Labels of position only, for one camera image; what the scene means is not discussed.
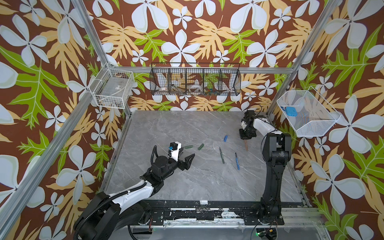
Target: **black wire basket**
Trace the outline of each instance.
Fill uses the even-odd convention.
[[[174,67],[171,64],[180,64],[181,67]],[[240,64],[184,65],[189,63],[151,63],[149,80],[152,95],[237,96],[240,94]]]

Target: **floral wallpaper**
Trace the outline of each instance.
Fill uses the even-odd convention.
[[[153,62],[180,66],[185,62],[184,66],[290,67],[325,5],[319,0],[84,3],[106,56],[115,66]],[[149,74],[136,73],[128,102],[132,110],[266,111],[285,77],[242,74],[239,96],[152,96]]]
[[[0,0],[0,212],[100,69],[70,0]],[[61,240],[93,198],[124,124],[84,112],[7,239]]]
[[[334,11],[291,89],[314,87],[342,117],[323,137],[293,138],[295,172],[335,240],[384,239],[384,2],[347,0]]]

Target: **wire basket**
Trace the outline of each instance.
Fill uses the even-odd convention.
[[[277,100],[277,104],[298,137],[324,136],[341,117],[321,94],[316,92],[322,103],[310,90],[314,89],[287,91]],[[294,107],[297,116],[289,116],[285,111],[286,107]]]
[[[151,63],[149,80],[152,95],[237,96],[240,94],[241,75],[238,67],[225,68],[223,64],[217,64],[217,66],[212,63],[199,64],[202,66],[172,67],[164,64],[155,66]]]
[[[134,82],[133,72],[110,68],[96,76],[99,83],[92,92],[97,106],[124,109]]]

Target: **gray marble table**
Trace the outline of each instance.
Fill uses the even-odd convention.
[[[166,156],[169,143],[179,141],[184,146],[194,145],[182,155],[184,159],[191,153],[196,154],[192,166],[188,171],[177,169],[150,199],[260,201],[266,175],[260,152],[262,137],[248,140],[249,151],[245,151],[238,133],[243,115],[244,112],[136,111],[106,193],[136,184],[150,167],[154,145],[159,155]],[[228,135],[227,142],[223,141],[225,135]],[[197,150],[202,143],[203,149]],[[240,170],[237,170],[235,152]],[[281,184],[281,200],[301,202],[287,168]]]

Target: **robotic arm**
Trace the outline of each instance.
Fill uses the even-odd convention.
[[[281,216],[280,188],[285,166],[291,159],[291,135],[277,130],[268,119],[256,115],[255,111],[251,110],[245,112],[241,126],[241,139],[256,137],[257,131],[263,135],[263,140],[265,139],[262,155],[267,171],[258,218],[267,224]]]
[[[157,193],[164,186],[164,180],[177,168],[181,170],[190,168],[195,154],[181,161],[179,158],[183,149],[181,143],[172,142],[166,157],[158,156],[155,146],[151,155],[151,167],[140,177],[141,180],[136,185],[110,195],[100,192],[92,199],[74,225],[73,239],[77,240],[80,236],[83,240],[106,240],[122,216],[129,216],[128,223],[125,224],[129,224],[129,221],[137,223],[143,218],[141,212],[144,212],[144,209],[141,207],[140,211],[132,211],[131,207]]]

